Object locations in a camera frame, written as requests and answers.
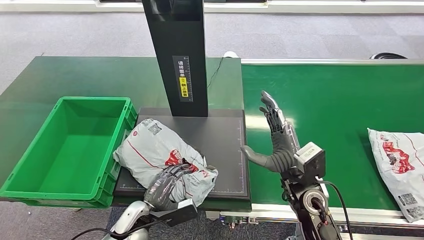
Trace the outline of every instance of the barcode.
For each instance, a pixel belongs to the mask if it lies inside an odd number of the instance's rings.
[[[404,206],[418,203],[415,197],[412,195],[412,193],[402,194],[399,196],[399,199]]]
[[[148,128],[148,130],[153,134],[153,135],[156,135],[156,134],[158,134],[161,130],[162,130],[162,128],[160,128],[159,126],[158,126],[158,124],[157,123],[155,123],[155,124],[153,124],[151,127],[149,127]]]
[[[421,219],[422,217],[424,217],[424,212],[423,212],[424,207],[421,206],[416,206],[413,208],[409,208],[406,211],[409,213],[409,215],[411,215],[411,217],[413,217],[414,219]]]
[[[143,124],[143,126],[145,126],[145,127],[147,127],[151,122],[153,122],[153,119],[151,119],[151,118],[147,118],[147,119],[144,119],[142,122],[141,122],[141,124]]]

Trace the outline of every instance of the green bin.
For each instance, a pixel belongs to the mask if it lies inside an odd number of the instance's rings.
[[[107,208],[120,165],[114,150],[133,129],[128,97],[62,97],[0,196],[32,206]]]

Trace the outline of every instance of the white plastic bag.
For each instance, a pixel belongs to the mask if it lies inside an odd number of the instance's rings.
[[[183,159],[195,171],[183,175],[171,193],[171,200],[193,199],[199,206],[215,186],[218,170],[207,166],[206,159],[185,143],[178,134],[154,119],[145,119],[113,153],[143,187],[148,188],[167,166],[182,164]]]
[[[368,128],[381,178],[410,222],[424,219],[424,134]]]

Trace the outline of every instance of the carpeted floor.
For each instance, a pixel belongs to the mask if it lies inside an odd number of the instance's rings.
[[[206,54],[235,51],[250,59],[368,59],[379,52],[424,58],[424,16],[206,14]],[[154,56],[142,13],[0,13],[0,93],[35,56]],[[121,208],[30,207],[0,202],[0,232],[8,240],[66,240],[104,228]],[[229,230],[203,213],[175,228],[158,225],[151,239],[284,239],[293,224],[260,223]],[[391,234],[424,236],[422,231]],[[358,233],[388,233],[361,228]],[[99,240],[101,232],[81,239]]]

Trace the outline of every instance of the robotic arm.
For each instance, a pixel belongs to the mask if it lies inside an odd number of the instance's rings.
[[[164,222],[170,227],[196,218],[192,199],[172,202],[170,195],[184,174],[192,173],[189,164],[177,164],[161,172],[144,194],[144,201],[131,203],[102,240],[147,240],[149,227]]]
[[[328,207],[328,194],[319,180],[326,174],[325,152],[313,142],[300,148],[293,125],[286,120],[276,101],[265,91],[260,100],[271,131],[272,154],[241,150],[255,164],[281,175],[282,199],[296,213],[306,240],[342,240]]]
[[[301,148],[293,125],[286,120],[275,100],[265,91],[260,100],[266,105],[259,110],[269,124],[272,154],[256,153],[246,145],[241,150],[250,161],[281,175],[284,189],[281,197],[296,213],[305,240],[342,240],[321,181],[326,174],[324,150],[313,142]],[[147,240],[149,227],[154,224],[164,222],[173,227],[194,219],[197,209],[191,199],[176,203],[169,198],[177,180],[189,173],[188,164],[165,169],[147,189],[144,201],[133,202],[103,240]]]

